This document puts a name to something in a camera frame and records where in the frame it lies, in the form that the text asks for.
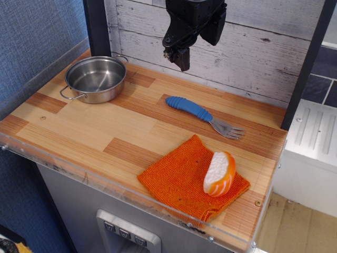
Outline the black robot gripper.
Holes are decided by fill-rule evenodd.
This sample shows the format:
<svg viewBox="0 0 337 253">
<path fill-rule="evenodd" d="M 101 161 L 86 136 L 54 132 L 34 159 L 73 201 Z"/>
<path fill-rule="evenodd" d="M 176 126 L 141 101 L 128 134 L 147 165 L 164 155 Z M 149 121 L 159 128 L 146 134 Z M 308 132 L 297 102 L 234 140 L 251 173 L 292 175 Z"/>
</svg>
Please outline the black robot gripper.
<svg viewBox="0 0 337 253">
<path fill-rule="evenodd" d="M 164 57 L 182 72 L 190 68 L 190 46 L 198 36 L 215 46 L 226 19 L 225 1 L 166 1 L 170 25 L 163 38 Z"/>
</svg>

